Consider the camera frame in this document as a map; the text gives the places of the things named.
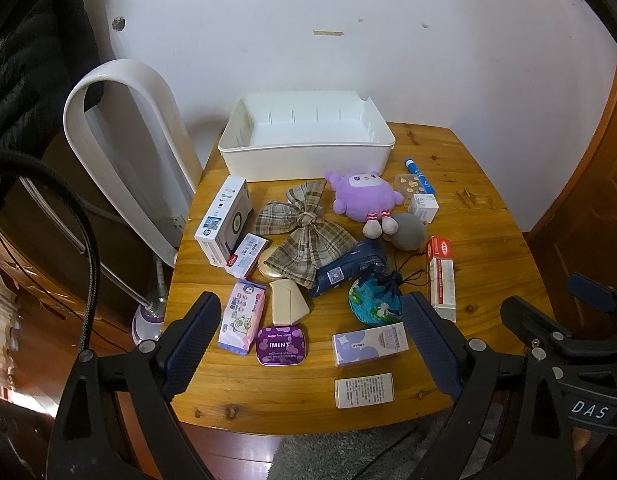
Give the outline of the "wooden door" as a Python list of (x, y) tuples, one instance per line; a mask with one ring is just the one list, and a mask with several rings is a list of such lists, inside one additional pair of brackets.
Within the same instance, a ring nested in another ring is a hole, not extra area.
[(608, 337), (608, 315), (571, 296), (579, 273), (617, 288), (617, 64), (596, 132), (566, 186), (526, 237), (557, 321), (583, 338)]

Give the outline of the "white plastic storage bin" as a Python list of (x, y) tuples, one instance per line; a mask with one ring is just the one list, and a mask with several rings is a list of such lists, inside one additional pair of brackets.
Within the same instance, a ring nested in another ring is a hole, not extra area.
[(382, 174), (395, 136), (371, 99), (354, 91), (243, 96), (218, 141), (231, 174), (249, 182)]

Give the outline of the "small red white box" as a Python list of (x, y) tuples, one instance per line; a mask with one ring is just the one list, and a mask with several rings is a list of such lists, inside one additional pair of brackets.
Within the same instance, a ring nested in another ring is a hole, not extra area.
[(251, 275), (255, 264), (258, 263), (258, 258), (269, 244), (268, 238), (246, 233), (230, 256), (225, 271), (238, 280), (245, 280)]

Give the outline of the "plaid fabric bow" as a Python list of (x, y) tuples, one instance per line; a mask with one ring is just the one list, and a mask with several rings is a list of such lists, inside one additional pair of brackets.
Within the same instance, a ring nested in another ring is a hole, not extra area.
[(313, 288), (317, 271), (340, 258), (358, 240), (320, 211), (325, 181), (306, 181), (286, 192), (286, 200), (271, 200), (255, 219), (252, 232), (269, 237), (287, 235), (280, 249), (287, 255), (288, 280)]

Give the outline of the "green white medicine box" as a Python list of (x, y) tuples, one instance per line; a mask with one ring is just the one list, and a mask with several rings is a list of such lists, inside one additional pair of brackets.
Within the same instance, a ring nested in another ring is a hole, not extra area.
[(339, 410), (366, 408), (394, 401), (394, 382), (391, 373), (337, 379), (334, 382), (334, 401)]

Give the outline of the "blue green drawstring pouch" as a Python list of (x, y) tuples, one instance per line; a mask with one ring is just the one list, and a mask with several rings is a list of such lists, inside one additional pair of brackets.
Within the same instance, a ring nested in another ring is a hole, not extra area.
[(401, 322), (401, 284), (396, 271), (368, 271), (351, 285), (348, 304), (359, 322), (371, 327)]

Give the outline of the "round gold tin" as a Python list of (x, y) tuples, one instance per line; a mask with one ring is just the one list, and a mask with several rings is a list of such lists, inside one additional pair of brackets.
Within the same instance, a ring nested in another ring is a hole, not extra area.
[(266, 282), (284, 280), (290, 276), (287, 255), (279, 244), (264, 249), (258, 257), (258, 272)]

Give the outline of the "white blue HP box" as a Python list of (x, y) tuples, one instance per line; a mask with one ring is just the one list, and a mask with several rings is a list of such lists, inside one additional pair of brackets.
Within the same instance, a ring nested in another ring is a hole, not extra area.
[(194, 233), (211, 266), (226, 266), (252, 210), (246, 178), (227, 177)]

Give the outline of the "grey rug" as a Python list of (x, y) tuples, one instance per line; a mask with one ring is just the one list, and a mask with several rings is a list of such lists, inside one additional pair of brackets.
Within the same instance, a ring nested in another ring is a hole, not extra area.
[(269, 479), (407, 479), (441, 433), (450, 410), (408, 422), (281, 439)]

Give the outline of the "blue white tube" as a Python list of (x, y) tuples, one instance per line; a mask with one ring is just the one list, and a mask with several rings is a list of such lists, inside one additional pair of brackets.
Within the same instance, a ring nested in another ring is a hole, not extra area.
[(436, 194), (432, 184), (429, 180), (427, 180), (427, 177), (423, 174), (423, 172), (420, 170), (420, 168), (417, 166), (417, 164), (412, 158), (407, 158), (405, 160), (405, 167), (419, 180), (424, 192), (432, 195)]

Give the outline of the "dark blue snack packet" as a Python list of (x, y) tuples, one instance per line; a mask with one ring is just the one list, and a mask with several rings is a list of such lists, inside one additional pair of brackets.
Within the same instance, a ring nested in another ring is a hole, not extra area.
[(381, 243), (365, 238), (343, 256), (317, 271), (315, 284), (309, 291), (310, 296), (317, 298), (344, 282), (354, 281), (371, 271), (383, 272), (386, 268), (387, 260)]

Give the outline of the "purple mint tin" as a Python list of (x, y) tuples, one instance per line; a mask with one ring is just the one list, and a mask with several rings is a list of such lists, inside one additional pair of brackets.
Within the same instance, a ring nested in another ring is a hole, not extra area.
[(300, 326), (269, 326), (255, 340), (258, 362), (264, 366), (291, 366), (304, 362), (307, 344)]

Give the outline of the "grey round plush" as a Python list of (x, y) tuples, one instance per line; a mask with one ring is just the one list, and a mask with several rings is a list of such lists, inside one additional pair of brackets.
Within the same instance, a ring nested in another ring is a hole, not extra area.
[(424, 223), (409, 212), (395, 214), (397, 232), (386, 235), (384, 239), (402, 252), (418, 252), (427, 243), (427, 227)]

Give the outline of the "red white medicine box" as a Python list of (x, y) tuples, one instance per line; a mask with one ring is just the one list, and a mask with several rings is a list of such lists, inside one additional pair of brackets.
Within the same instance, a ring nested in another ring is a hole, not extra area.
[(431, 236), (427, 241), (430, 303), (441, 318), (456, 323), (456, 285), (453, 247), (446, 238)]

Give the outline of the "black jacket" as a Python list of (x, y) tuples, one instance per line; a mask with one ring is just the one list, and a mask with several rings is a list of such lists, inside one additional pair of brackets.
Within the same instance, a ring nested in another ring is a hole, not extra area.
[(99, 64), (83, 0), (0, 0), (0, 148), (42, 157)]

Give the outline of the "white bladeless fan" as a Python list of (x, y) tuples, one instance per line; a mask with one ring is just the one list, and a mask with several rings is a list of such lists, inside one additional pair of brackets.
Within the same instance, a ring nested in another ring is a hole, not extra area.
[[(118, 117), (87, 116), (86, 94), (96, 84), (110, 84), (112, 96), (122, 100)], [(131, 58), (99, 65), (71, 90), (63, 129), (100, 192), (172, 268), (203, 165), (163, 77)]]

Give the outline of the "purple plush toy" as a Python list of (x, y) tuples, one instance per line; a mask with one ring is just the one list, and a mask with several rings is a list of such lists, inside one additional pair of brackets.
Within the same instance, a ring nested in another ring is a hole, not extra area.
[(337, 174), (329, 171), (325, 180), (334, 193), (333, 211), (363, 223), (364, 237), (376, 240), (398, 231), (392, 211), (404, 203), (404, 196), (376, 172)]

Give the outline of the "pink wet wipes pack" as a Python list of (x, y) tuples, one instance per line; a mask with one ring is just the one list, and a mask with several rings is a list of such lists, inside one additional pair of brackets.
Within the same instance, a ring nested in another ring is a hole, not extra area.
[(258, 334), (265, 307), (266, 287), (239, 280), (224, 309), (218, 345), (220, 348), (246, 356)]

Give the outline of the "purple white carton box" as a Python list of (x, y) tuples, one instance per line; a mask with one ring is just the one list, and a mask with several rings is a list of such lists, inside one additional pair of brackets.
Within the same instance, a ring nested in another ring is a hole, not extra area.
[(365, 328), (332, 337), (334, 363), (337, 367), (369, 362), (409, 349), (403, 322)]

